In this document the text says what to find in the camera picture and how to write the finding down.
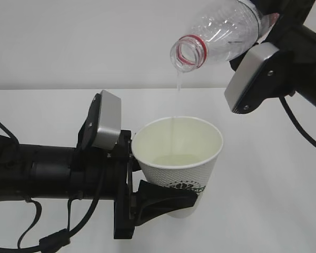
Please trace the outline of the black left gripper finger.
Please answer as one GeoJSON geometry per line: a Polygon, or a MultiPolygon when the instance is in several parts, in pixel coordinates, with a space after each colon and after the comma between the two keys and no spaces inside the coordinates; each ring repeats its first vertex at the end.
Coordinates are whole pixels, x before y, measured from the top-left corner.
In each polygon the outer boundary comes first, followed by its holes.
{"type": "Polygon", "coordinates": [[[136,192],[136,223],[144,224],[163,214],[193,207],[196,193],[140,181],[136,192]]]}

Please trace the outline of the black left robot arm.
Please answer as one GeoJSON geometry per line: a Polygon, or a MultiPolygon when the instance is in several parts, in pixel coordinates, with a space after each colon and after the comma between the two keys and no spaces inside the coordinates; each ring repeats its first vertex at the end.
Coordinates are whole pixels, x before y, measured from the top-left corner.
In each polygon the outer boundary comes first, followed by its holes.
{"type": "Polygon", "coordinates": [[[29,198],[92,199],[114,202],[114,238],[130,239],[135,227],[163,214],[192,207],[197,194],[185,183],[161,187],[141,181],[133,191],[131,132],[121,131],[111,151],[89,147],[49,147],[0,136],[0,201],[29,198]]]}

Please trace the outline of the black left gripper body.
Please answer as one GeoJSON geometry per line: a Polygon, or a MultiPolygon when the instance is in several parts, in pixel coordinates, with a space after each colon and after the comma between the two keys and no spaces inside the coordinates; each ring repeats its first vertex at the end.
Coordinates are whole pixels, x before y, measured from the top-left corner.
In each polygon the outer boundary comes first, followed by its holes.
{"type": "Polygon", "coordinates": [[[101,199],[113,200],[114,232],[133,232],[135,204],[132,172],[135,163],[131,151],[131,132],[122,130],[111,150],[94,147],[92,141],[79,133],[70,165],[70,187],[74,199],[92,198],[82,220],[69,232],[79,232],[90,220],[101,199]]]}

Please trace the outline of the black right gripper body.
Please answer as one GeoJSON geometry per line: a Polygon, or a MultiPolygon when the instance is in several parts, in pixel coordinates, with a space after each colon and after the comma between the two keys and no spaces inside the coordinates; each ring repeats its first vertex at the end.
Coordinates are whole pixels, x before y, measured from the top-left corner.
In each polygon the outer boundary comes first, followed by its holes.
{"type": "Polygon", "coordinates": [[[264,16],[277,14],[272,29],[262,41],[276,47],[313,47],[316,33],[304,26],[315,1],[252,1],[264,16]]]}

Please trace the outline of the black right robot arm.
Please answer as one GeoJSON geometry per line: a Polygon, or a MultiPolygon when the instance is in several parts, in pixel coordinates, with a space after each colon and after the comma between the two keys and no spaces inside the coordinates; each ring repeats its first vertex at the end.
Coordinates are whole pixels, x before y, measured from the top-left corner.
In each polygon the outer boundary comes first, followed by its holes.
{"type": "Polygon", "coordinates": [[[263,14],[279,14],[265,41],[293,53],[289,80],[316,107],[316,32],[304,25],[315,1],[252,1],[263,14]]]}

